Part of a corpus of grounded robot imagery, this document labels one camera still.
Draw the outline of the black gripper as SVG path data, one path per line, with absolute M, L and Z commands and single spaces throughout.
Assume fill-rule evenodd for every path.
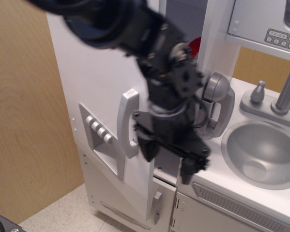
M 182 183 L 188 185 L 194 174 L 208 167 L 210 149 L 195 133 L 195 106 L 188 102 L 174 111 L 132 113 L 141 152 L 151 162 L 160 148 L 183 158 L 180 169 Z

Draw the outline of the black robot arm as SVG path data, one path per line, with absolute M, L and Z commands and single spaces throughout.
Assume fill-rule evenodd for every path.
M 134 56 L 146 79 L 147 112 L 134 111 L 135 131 L 144 158 L 160 148 L 182 158 L 182 182 L 208 166 L 209 148 L 197 136 L 196 92 L 202 73 L 196 69 L 184 34 L 145 0 L 35 0 L 33 4 L 61 15 L 82 42 L 97 49 L 120 49 Z

